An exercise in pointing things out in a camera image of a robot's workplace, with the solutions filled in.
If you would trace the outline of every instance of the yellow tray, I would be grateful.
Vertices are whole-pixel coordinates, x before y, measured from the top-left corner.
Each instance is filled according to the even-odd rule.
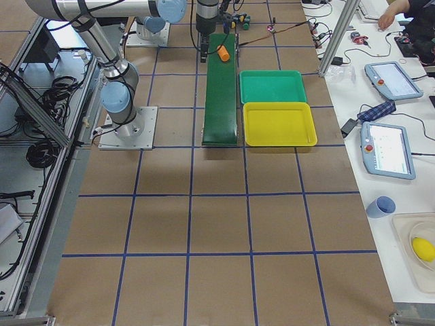
[[[243,106],[245,141],[250,146],[314,146],[311,108],[303,102],[250,102]]]

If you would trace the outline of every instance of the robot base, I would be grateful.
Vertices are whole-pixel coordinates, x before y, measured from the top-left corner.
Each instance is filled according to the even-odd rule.
[[[152,149],[154,142],[154,131],[157,121],[157,107],[138,107],[139,117],[143,119],[145,126],[138,137],[120,138],[114,132],[103,134],[98,145],[104,150],[125,150],[125,149]],[[107,115],[105,124],[111,124],[111,118]]]
[[[163,30],[158,35],[150,37],[150,39],[140,39],[136,34],[128,36],[126,46],[128,48],[157,48],[158,46],[167,47],[169,37],[169,27],[171,24],[165,24]],[[134,22],[131,26],[131,31],[137,30],[137,23]]]

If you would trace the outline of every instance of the orange object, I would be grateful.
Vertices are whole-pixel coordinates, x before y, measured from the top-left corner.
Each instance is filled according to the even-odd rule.
[[[220,60],[227,62],[230,60],[230,54],[226,50],[225,46],[218,46],[217,47],[217,54],[219,54]]]

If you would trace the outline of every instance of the yellow ball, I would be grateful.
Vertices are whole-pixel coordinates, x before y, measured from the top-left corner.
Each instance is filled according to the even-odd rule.
[[[435,247],[428,240],[423,238],[414,238],[412,245],[415,254],[421,260],[431,262],[435,259]]]

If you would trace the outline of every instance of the person's arm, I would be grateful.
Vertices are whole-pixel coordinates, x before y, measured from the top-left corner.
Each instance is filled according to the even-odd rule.
[[[394,22],[394,16],[408,12],[409,7],[409,0],[395,0],[391,5],[388,6],[387,10],[385,10],[385,13],[379,18],[379,28],[382,30],[387,29]]]

